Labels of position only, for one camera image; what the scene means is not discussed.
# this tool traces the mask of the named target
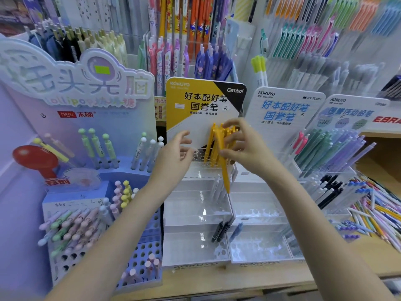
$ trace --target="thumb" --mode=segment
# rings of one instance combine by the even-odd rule
[[[239,162],[242,152],[234,151],[231,149],[222,149],[218,152],[218,154],[224,158],[232,159],[236,162]]]
[[[184,159],[182,160],[182,162],[184,162],[188,167],[194,158],[194,152],[195,152],[195,148],[192,148],[192,147],[189,148],[187,153],[185,154]]]

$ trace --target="orange pen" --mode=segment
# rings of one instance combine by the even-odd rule
[[[199,13],[199,0],[192,0],[191,25],[190,25],[189,42],[188,42],[189,59],[192,59],[192,56],[194,54],[194,42],[195,42],[195,35],[197,32],[198,13]]]
[[[207,46],[210,38],[210,28],[212,27],[212,15],[213,15],[213,2],[214,0],[207,0],[206,10],[204,12],[204,35],[203,35],[203,45]]]
[[[207,2],[204,0],[200,0],[199,3],[199,14],[198,14],[198,31],[197,31],[197,44],[195,46],[195,56],[198,55],[198,52],[201,48],[201,43],[203,42],[203,26],[204,26],[204,12],[205,5]]]

